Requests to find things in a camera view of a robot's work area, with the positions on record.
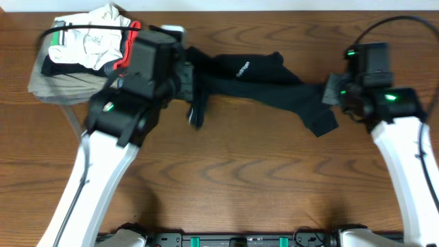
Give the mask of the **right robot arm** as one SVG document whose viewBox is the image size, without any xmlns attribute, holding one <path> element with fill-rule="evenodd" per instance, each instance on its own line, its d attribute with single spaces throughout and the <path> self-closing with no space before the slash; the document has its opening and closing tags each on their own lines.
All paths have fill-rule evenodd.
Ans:
<svg viewBox="0 0 439 247">
<path fill-rule="evenodd" d="M 354 44 L 344 73 L 332 73 L 322 102 L 364 124 L 391 177 L 403 220 L 403 240 L 364 227 L 340 230 L 339 246 L 437 246 L 438 164 L 427 112 L 413 88 L 393 86 L 387 43 Z"/>
</svg>

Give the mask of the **black t-shirt with white logo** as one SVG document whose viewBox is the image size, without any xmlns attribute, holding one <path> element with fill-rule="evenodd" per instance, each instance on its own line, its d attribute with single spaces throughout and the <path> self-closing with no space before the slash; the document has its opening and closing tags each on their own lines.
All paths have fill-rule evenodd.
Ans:
<svg viewBox="0 0 439 247">
<path fill-rule="evenodd" d="M 297 114 L 316 137 L 338 127 L 331 107 L 322 103 L 323 84 L 306 84 L 284 66 L 282 55 L 221 54 L 210 57 L 195 47 L 186 50 L 194 66 L 194 98 L 188 122 L 199 129 L 211 95 L 253 99 Z"/>
</svg>

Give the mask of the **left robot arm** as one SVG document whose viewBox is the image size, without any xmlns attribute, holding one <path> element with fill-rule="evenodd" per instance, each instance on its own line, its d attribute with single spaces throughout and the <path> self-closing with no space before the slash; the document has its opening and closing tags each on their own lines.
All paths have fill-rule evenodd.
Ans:
<svg viewBox="0 0 439 247">
<path fill-rule="evenodd" d="M 139 31 L 130 65 L 90 98 L 73 170 L 39 246 L 94 246 L 117 185 L 161 109 L 193 97 L 185 41 L 178 25 Z"/>
</svg>

